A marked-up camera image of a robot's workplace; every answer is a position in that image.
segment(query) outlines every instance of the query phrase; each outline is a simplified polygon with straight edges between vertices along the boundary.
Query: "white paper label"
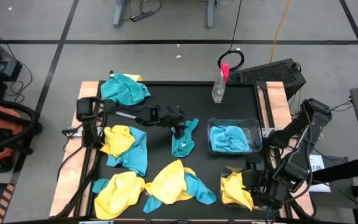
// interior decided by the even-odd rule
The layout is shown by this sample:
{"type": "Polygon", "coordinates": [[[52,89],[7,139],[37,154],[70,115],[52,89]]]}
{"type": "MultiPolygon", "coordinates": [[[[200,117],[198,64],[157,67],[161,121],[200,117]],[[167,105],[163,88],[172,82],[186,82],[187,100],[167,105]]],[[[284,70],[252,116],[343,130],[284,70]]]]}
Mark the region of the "white paper label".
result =
{"type": "MultiPolygon", "coordinates": [[[[320,155],[310,155],[309,160],[310,160],[311,170],[313,172],[317,171],[317,170],[324,169],[324,162],[323,162],[323,157],[322,156],[320,156],[320,155]]],[[[311,191],[311,192],[328,192],[328,193],[330,193],[331,189],[327,185],[318,184],[318,185],[311,186],[309,191],[311,191]]]]}

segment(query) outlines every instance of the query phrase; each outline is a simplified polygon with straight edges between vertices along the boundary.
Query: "yellow towel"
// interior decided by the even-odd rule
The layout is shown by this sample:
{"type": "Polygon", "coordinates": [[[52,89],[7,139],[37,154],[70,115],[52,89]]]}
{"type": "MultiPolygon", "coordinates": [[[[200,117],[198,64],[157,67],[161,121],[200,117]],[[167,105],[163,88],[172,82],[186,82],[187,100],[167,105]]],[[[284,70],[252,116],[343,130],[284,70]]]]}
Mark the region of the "yellow towel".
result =
{"type": "Polygon", "coordinates": [[[233,172],[226,178],[221,179],[222,201],[227,203],[238,203],[244,205],[249,210],[255,207],[251,194],[243,190],[241,173],[233,172]]]}
{"type": "Polygon", "coordinates": [[[137,203],[144,185],[144,179],[136,177],[134,171],[114,175],[94,200],[96,217],[103,220],[116,218],[137,203]]]}
{"type": "Polygon", "coordinates": [[[128,126],[115,125],[114,127],[104,128],[105,145],[100,149],[115,158],[119,157],[123,152],[130,149],[135,142],[135,138],[131,135],[128,126]]]}
{"type": "Polygon", "coordinates": [[[186,193],[185,172],[196,175],[190,168],[183,167],[181,160],[172,162],[160,171],[153,182],[145,185],[147,193],[154,195],[165,205],[191,199],[194,196],[186,193]]]}

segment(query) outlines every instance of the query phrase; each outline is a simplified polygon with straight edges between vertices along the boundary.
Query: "blue towel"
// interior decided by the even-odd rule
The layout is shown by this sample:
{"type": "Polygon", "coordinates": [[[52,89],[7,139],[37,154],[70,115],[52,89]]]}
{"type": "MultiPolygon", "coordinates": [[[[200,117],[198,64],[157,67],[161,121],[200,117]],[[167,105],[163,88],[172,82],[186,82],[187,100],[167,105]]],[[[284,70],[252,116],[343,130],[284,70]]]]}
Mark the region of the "blue towel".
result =
{"type": "Polygon", "coordinates": [[[135,143],[117,158],[109,155],[107,166],[115,167],[118,164],[122,164],[123,167],[133,170],[144,177],[147,170],[146,133],[133,127],[129,127],[129,129],[131,130],[131,135],[135,138],[135,143]]]}
{"type": "Polygon", "coordinates": [[[197,127],[198,119],[195,118],[193,121],[186,121],[185,134],[182,138],[176,139],[172,135],[172,155],[175,157],[185,157],[190,154],[194,148],[194,141],[191,138],[191,132],[197,127]]]}
{"type": "Polygon", "coordinates": [[[209,141],[215,152],[249,152],[247,137],[237,126],[214,126],[209,141]]]}
{"type": "Polygon", "coordinates": [[[205,205],[211,205],[216,201],[215,194],[206,188],[198,177],[193,174],[185,173],[185,182],[187,185],[186,193],[194,195],[197,201],[205,205]]]}
{"type": "Polygon", "coordinates": [[[126,106],[136,105],[151,96],[144,84],[137,83],[123,74],[115,73],[100,87],[102,99],[117,100],[126,106]]]}
{"type": "Polygon", "coordinates": [[[99,179],[95,181],[93,183],[92,192],[95,194],[100,193],[100,191],[102,191],[107,186],[109,181],[110,181],[109,179],[99,179]]]}
{"type": "MultiPolygon", "coordinates": [[[[202,181],[200,181],[199,178],[197,178],[193,174],[185,173],[185,182],[187,185],[186,193],[194,195],[197,201],[205,205],[211,205],[216,201],[215,194],[213,194],[212,191],[206,188],[202,181]]],[[[146,201],[146,204],[144,205],[143,212],[150,213],[161,207],[161,205],[162,201],[151,195],[149,196],[146,201]]]]}
{"type": "Polygon", "coordinates": [[[149,198],[146,201],[146,204],[143,207],[144,213],[150,213],[162,205],[162,201],[160,201],[158,198],[154,197],[153,195],[150,195],[149,198]]]}

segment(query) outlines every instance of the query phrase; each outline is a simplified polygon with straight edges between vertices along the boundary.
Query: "crumpled towel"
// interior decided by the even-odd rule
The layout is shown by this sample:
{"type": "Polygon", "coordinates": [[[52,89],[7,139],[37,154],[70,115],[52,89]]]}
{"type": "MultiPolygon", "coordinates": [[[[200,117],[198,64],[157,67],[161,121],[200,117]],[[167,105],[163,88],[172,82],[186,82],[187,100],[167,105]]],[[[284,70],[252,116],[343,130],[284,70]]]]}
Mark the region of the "crumpled towel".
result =
{"type": "Polygon", "coordinates": [[[122,164],[130,170],[135,171],[140,176],[144,177],[147,170],[147,139],[146,133],[134,127],[129,127],[131,135],[135,138],[135,143],[130,149],[115,158],[109,155],[107,166],[115,167],[122,164]]]}
{"type": "Polygon", "coordinates": [[[215,194],[205,187],[202,181],[196,177],[194,171],[183,167],[179,159],[161,170],[153,182],[147,183],[145,188],[151,195],[143,208],[145,213],[156,210],[163,203],[169,205],[179,200],[191,199],[194,196],[199,202],[206,205],[216,201],[215,194]]]}
{"type": "Polygon", "coordinates": [[[255,208],[254,201],[251,194],[243,188],[245,188],[245,186],[242,184],[241,173],[233,172],[228,177],[222,178],[222,202],[224,204],[238,203],[252,211],[252,208],[255,208]]]}
{"type": "Polygon", "coordinates": [[[120,104],[133,106],[151,96],[144,84],[137,83],[130,77],[115,73],[100,87],[102,99],[117,100],[120,104]]]}
{"type": "Polygon", "coordinates": [[[137,203],[144,187],[144,179],[136,177],[134,171],[114,175],[94,200],[96,217],[102,220],[116,218],[137,203]]]}
{"type": "Polygon", "coordinates": [[[193,121],[186,121],[185,125],[185,134],[182,138],[176,139],[174,135],[172,135],[172,155],[179,158],[189,155],[194,148],[194,141],[192,140],[191,133],[196,129],[198,119],[195,118],[193,121]]]}
{"type": "Polygon", "coordinates": [[[109,181],[109,179],[99,179],[93,182],[92,192],[95,194],[100,193],[100,191],[107,187],[109,181]]]}
{"type": "Polygon", "coordinates": [[[209,141],[215,152],[249,152],[247,137],[237,126],[213,126],[209,141]]]}
{"type": "Polygon", "coordinates": [[[135,138],[131,135],[131,130],[124,125],[115,125],[112,128],[105,127],[104,135],[105,144],[100,151],[113,155],[115,158],[130,149],[135,142],[135,138]]]}

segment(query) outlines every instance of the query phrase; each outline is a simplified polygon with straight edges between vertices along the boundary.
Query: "spray bottle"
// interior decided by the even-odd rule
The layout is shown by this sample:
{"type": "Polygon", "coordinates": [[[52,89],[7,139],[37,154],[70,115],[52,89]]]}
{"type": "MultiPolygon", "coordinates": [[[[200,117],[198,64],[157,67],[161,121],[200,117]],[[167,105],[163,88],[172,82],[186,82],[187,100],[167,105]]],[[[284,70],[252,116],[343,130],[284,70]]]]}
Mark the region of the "spray bottle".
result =
{"type": "Polygon", "coordinates": [[[229,78],[229,64],[227,62],[222,63],[221,73],[215,80],[214,88],[212,89],[212,99],[215,103],[222,102],[224,90],[226,89],[226,82],[229,78]]]}

